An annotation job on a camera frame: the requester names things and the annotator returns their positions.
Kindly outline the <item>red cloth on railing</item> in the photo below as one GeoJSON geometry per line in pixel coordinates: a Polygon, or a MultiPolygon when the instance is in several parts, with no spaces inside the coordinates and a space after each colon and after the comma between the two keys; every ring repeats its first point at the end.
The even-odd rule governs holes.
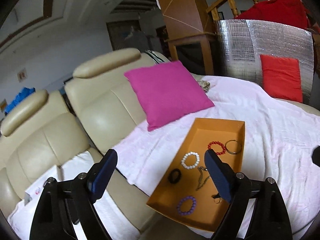
{"type": "Polygon", "coordinates": [[[260,20],[290,25],[300,29],[308,27],[306,9],[301,0],[267,0],[258,2],[234,17],[235,20],[260,20]]]}

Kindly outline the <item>bronze feather pendant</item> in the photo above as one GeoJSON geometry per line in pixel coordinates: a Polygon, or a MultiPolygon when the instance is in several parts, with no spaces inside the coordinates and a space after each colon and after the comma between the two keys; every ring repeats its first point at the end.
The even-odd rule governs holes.
{"type": "Polygon", "coordinates": [[[204,187],[204,185],[206,184],[208,179],[210,179],[210,174],[209,174],[207,168],[204,166],[198,166],[197,170],[199,171],[200,176],[198,178],[196,191],[199,191],[201,188],[204,187]]]}

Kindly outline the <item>dark wooden bangle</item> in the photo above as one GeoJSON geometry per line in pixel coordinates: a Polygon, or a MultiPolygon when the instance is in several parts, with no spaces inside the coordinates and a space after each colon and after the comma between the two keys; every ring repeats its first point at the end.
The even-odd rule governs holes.
{"type": "Polygon", "coordinates": [[[179,168],[173,169],[168,175],[168,181],[171,184],[177,184],[182,177],[182,173],[179,168]]]}

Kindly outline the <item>red pillow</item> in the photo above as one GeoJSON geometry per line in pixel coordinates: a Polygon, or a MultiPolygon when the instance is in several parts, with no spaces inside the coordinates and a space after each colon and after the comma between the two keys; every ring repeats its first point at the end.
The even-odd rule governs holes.
{"type": "Polygon", "coordinates": [[[263,89],[278,99],[303,102],[302,82],[298,59],[260,55],[263,89]]]}

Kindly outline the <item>magenta pillow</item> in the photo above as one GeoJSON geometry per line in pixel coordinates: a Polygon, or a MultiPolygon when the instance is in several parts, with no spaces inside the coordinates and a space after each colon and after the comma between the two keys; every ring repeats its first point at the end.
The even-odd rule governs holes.
{"type": "Polygon", "coordinates": [[[160,63],[124,73],[146,114],[148,131],[214,103],[180,61],[160,63]]]}

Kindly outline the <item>orange jewelry box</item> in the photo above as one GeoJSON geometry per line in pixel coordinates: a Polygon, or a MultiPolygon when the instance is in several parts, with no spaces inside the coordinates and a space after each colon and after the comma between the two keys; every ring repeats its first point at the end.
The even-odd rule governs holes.
{"type": "Polygon", "coordinates": [[[159,181],[147,206],[188,227],[213,232],[228,203],[217,189],[204,162],[206,150],[214,150],[234,172],[242,166],[245,122],[197,118],[159,181]]]}

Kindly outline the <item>patterned small cloth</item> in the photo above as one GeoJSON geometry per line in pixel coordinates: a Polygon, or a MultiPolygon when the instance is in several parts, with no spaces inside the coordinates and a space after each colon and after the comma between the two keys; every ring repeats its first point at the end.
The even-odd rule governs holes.
{"type": "Polygon", "coordinates": [[[199,86],[203,89],[203,91],[205,93],[208,93],[208,91],[210,90],[210,82],[206,81],[206,80],[200,80],[197,82],[199,84],[199,86]]]}

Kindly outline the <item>silver foil insulation panel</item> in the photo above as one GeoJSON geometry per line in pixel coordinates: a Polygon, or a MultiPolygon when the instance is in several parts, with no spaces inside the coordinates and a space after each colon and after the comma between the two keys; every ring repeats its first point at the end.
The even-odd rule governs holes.
{"type": "Polygon", "coordinates": [[[314,68],[311,32],[260,20],[220,20],[216,27],[223,75],[262,85],[261,55],[294,58],[299,61],[303,103],[309,103],[314,68]]]}

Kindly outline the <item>beige leather sofa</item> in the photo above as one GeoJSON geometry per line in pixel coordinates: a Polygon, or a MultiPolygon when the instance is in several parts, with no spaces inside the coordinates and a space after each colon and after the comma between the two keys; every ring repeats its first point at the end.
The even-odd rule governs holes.
{"type": "Polygon", "coordinates": [[[134,50],[114,51],[86,62],[106,70],[67,83],[71,113],[58,91],[27,97],[1,124],[1,209],[21,239],[28,239],[36,202],[24,203],[26,189],[52,167],[71,177],[85,161],[108,148],[119,153],[118,172],[107,195],[116,214],[114,233],[127,239],[203,239],[204,231],[154,220],[143,206],[196,118],[244,121],[242,171],[252,179],[273,177],[284,198],[294,239],[319,213],[319,168],[312,150],[319,145],[319,114],[309,106],[270,97],[256,83],[231,77],[193,76],[210,83],[214,106],[188,114],[152,132],[125,72],[154,64],[134,50]]]}

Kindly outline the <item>pink white blanket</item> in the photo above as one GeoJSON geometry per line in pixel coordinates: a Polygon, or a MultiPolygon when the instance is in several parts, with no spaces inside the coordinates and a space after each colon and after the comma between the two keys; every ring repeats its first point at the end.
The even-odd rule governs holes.
{"type": "Polygon", "coordinates": [[[21,211],[25,190],[53,166],[91,163],[113,148],[122,179],[112,179],[103,221],[114,239],[137,239],[151,211],[145,206],[165,172],[189,152],[203,156],[211,147],[242,152],[221,159],[248,178],[276,180],[289,214],[294,239],[300,239],[319,212],[319,168],[311,160],[319,145],[319,116],[273,99],[257,84],[206,76],[213,107],[148,131],[148,123],[126,77],[73,79],[11,135],[1,137],[4,171],[14,200],[3,198],[9,220],[28,239],[29,212],[21,211]]]}

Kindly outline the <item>metal hoop bangle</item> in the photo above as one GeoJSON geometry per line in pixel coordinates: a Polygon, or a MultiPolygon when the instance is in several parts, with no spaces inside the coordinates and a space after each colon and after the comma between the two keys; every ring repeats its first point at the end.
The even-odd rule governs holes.
{"type": "Polygon", "coordinates": [[[236,155],[242,152],[242,144],[238,140],[229,140],[225,143],[226,151],[229,154],[236,155]]]}

